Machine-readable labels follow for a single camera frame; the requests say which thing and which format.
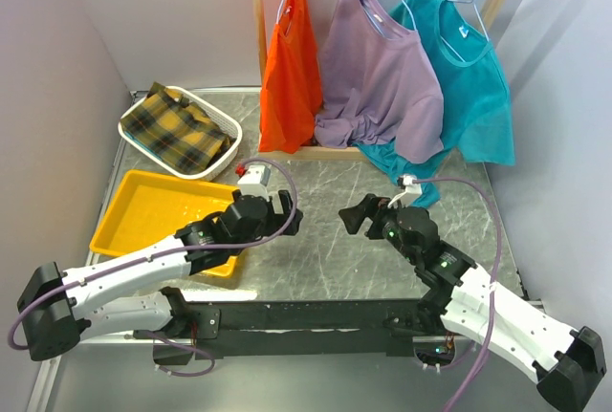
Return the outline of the purple t-shirt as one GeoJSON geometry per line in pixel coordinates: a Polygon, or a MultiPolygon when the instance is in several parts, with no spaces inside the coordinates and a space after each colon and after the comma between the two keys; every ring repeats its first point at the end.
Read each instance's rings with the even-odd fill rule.
{"type": "Polygon", "coordinates": [[[378,0],[337,0],[318,61],[318,144],[391,144],[412,163],[442,150],[444,99],[420,35],[378,0]]]}

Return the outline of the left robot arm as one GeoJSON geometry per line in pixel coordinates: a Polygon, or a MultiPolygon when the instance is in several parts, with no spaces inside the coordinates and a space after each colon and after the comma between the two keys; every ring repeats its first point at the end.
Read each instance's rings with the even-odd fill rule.
{"type": "Polygon", "coordinates": [[[61,271],[55,262],[38,267],[17,300],[19,316],[8,343],[31,360],[63,355],[95,325],[104,305],[148,285],[184,278],[225,265],[244,249],[280,235],[298,233],[303,217],[295,190],[278,193],[282,210],[270,198],[234,191],[223,211],[179,228],[145,249],[98,266],[61,271]]]}

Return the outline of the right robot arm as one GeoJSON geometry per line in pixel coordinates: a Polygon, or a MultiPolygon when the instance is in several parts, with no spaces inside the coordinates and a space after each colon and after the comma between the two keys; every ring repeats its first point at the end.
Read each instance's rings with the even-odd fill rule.
{"type": "Polygon", "coordinates": [[[420,301],[420,326],[465,336],[508,361],[558,411],[581,411],[607,369],[600,335],[553,319],[499,283],[485,268],[442,240],[426,209],[392,206],[367,194],[339,217],[355,234],[387,241],[413,266],[429,290],[420,301]]]}

